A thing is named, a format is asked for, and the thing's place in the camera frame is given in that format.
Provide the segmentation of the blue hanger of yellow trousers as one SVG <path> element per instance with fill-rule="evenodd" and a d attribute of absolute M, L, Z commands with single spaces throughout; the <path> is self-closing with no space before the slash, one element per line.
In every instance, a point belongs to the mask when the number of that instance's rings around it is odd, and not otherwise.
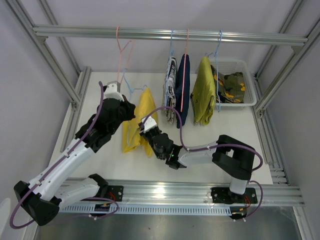
<path fill-rule="evenodd" d="M 123 80 L 125 81 L 126 85 L 127 85 L 127 88 L 128 88 L 128 91 L 129 91 L 129 101 L 131 101 L 132 99 L 132 95 L 134 92 L 136 91 L 145 91 L 145 89 L 148 87 L 146 84 L 143 85 L 143 87 L 140 87 L 140 88 L 131 88 L 131 85 L 129 84 L 127 78 L 126 78 L 126 71 L 128 70 L 128 68 L 124 67 L 123 70 L 122 70 L 122 77 L 123 77 Z M 133 145 L 133 140 L 134 140 L 134 137 L 136 136 L 136 134 L 138 133 L 138 129 L 135 130 L 131 140 L 129 140 L 129 137 L 130 137 L 130 131 L 131 131 L 131 126 L 130 124 L 128 123 L 128 132 L 127 132 L 127 138 L 126 138 L 126 142 L 128 144 L 129 147 L 131 147 Z"/>

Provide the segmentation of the yellow trousers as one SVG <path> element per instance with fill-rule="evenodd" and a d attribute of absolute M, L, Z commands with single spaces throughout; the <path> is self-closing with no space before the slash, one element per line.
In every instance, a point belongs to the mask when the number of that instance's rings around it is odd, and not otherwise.
<path fill-rule="evenodd" d="M 146 87 L 139 98 L 138 105 L 134 110 L 135 118 L 122 123 L 122 152 L 129 153 L 142 146 L 148 157 L 154 152 L 149 143 L 140 136 L 139 124 L 142 119 L 156 109 L 156 104 L 151 90 Z"/>

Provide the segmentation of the black white print trousers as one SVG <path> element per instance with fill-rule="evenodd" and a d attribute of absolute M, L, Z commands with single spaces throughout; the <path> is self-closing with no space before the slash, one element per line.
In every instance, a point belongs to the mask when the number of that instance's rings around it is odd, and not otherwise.
<path fill-rule="evenodd" d="M 171 56 L 168 60 L 167 72 L 163 84 L 163 98 L 162 103 L 165 107 L 175 108 L 176 96 L 175 85 L 177 76 L 177 61 L 176 58 Z"/>

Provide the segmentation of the blue hanger of print trousers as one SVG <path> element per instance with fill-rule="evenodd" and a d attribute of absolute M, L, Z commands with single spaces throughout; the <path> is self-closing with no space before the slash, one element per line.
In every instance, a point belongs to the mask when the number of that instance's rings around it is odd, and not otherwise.
<path fill-rule="evenodd" d="M 169 45 L 169 57 L 168 57 L 168 61 L 169 61 L 169 58 L 170 58 L 170 57 L 174 57 L 174 50 L 173 50 L 173 33 L 174 33 L 174 30 L 171 29 L 171 32 L 170 32 L 170 45 Z"/>

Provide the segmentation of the camouflage trousers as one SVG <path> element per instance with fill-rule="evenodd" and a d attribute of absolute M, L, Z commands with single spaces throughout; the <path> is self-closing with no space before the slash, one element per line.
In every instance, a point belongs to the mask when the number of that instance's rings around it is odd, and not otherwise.
<path fill-rule="evenodd" d="M 217 84 L 216 68 L 211 65 L 211 71 L 214 78 L 214 84 Z M 219 90 L 221 103 L 240 104 L 244 102 L 245 97 L 245 78 L 242 72 L 225 74 L 219 72 Z"/>

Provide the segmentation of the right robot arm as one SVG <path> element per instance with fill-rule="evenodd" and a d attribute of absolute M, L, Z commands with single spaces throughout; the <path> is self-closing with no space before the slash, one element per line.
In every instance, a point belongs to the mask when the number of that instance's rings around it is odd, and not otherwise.
<path fill-rule="evenodd" d="M 223 134 L 216 142 L 184 148 L 175 144 L 156 123 L 141 122 L 138 127 L 140 136 L 147 141 L 157 159 L 165 161 L 170 168 L 178 170 L 191 165 L 215 164 L 231 176 L 228 198 L 240 202 L 246 196 L 256 155 L 251 146 Z"/>

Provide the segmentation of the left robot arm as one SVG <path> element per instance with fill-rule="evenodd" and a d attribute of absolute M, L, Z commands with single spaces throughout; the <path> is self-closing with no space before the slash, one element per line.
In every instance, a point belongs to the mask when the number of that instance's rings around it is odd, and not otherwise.
<path fill-rule="evenodd" d="M 39 226 L 51 222 L 58 212 L 78 201 L 95 198 L 101 201 L 109 196 L 109 184 L 97 173 L 91 174 L 74 187 L 65 190 L 62 183 L 84 161 L 111 140 L 122 122 L 135 118 L 136 106 L 125 96 L 120 100 L 105 98 L 88 122 L 76 133 L 64 153 L 37 177 L 14 187 L 18 206 L 22 207 Z"/>

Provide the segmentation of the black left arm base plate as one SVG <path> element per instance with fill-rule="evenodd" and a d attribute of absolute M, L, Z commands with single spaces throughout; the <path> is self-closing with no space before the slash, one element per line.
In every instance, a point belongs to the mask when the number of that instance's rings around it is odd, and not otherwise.
<path fill-rule="evenodd" d="M 109 185 L 102 196 L 116 202 L 122 202 L 124 196 L 124 187 L 122 185 Z"/>

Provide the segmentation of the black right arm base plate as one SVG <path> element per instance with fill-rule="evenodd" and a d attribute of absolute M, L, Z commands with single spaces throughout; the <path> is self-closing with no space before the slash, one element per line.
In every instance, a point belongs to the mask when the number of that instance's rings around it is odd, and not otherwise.
<path fill-rule="evenodd" d="M 228 187 L 212 187 L 210 195 L 214 204 L 232 205 L 258 203 L 256 190 L 252 187 L 247 187 L 243 194 L 233 193 Z"/>

